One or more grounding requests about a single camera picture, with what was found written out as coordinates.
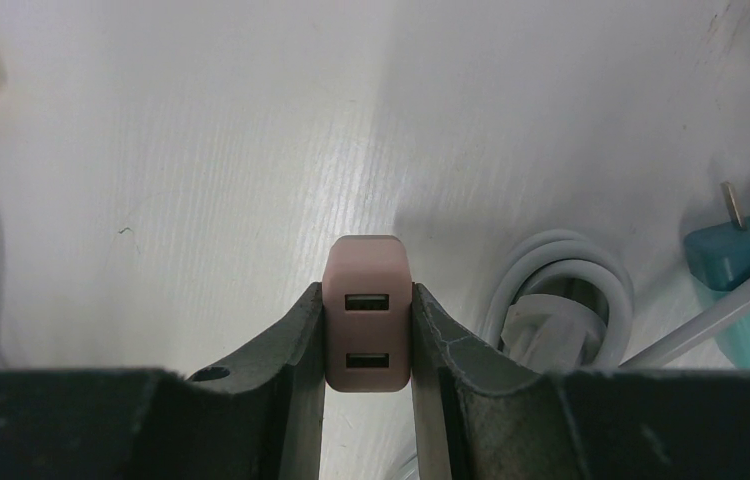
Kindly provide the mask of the pink USB charger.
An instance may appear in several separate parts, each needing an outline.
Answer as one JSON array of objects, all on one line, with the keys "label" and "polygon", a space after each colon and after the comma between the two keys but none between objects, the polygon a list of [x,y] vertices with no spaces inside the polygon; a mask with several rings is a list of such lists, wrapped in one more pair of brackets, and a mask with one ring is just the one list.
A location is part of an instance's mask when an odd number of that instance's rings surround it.
[{"label": "pink USB charger", "polygon": [[412,278],[392,235],[347,235],[322,277],[325,379],[344,393],[403,389],[411,369]]}]

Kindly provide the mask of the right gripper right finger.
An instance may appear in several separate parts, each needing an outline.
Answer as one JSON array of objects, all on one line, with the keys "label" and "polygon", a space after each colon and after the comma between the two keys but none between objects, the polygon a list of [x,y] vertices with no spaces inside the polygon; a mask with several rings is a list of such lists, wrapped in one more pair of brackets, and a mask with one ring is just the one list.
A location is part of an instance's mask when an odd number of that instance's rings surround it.
[{"label": "right gripper right finger", "polygon": [[537,374],[422,284],[412,327],[423,479],[750,479],[750,371]]}]

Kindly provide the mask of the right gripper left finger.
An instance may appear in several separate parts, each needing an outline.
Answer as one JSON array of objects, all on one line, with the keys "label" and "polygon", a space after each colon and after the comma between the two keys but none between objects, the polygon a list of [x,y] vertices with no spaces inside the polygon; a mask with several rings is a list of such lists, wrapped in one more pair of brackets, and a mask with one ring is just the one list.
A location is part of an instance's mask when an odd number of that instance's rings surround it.
[{"label": "right gripper left finger", "polygon": [[0,371],[0,479],[315,479],[323,306],[191,376],[162,368]]}]

